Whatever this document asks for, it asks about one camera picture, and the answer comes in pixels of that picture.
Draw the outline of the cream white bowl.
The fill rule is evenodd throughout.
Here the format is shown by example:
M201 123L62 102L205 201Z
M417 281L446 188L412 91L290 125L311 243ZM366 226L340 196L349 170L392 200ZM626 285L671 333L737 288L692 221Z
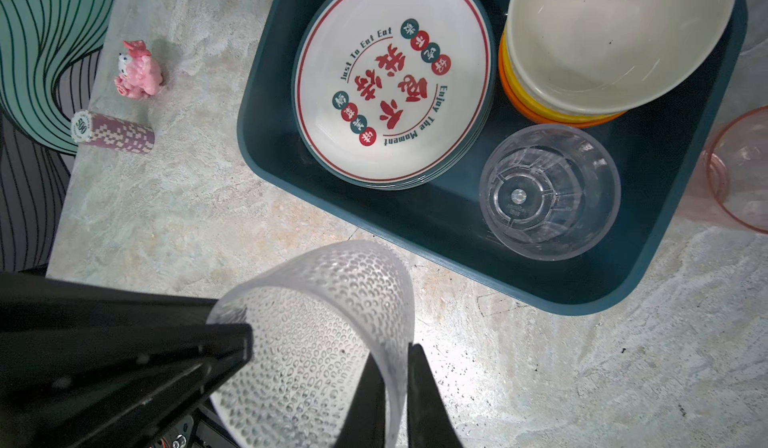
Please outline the cream white bowl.
M735 0L510 0L513 66L546 103L579 114L647 104L713 51Z

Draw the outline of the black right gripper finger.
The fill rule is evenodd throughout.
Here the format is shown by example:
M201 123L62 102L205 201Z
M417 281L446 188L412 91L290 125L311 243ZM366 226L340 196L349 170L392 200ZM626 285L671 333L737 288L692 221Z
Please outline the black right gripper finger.
M215 299L148 294L27 274L1 275L1 329L204 324Z
M386 390L372 354L368 355L335 448L383 448Z
M251 359L247 324L1 335L4 447L149 447Z
M461 448L421 345L408 349L407 438L410 448Z

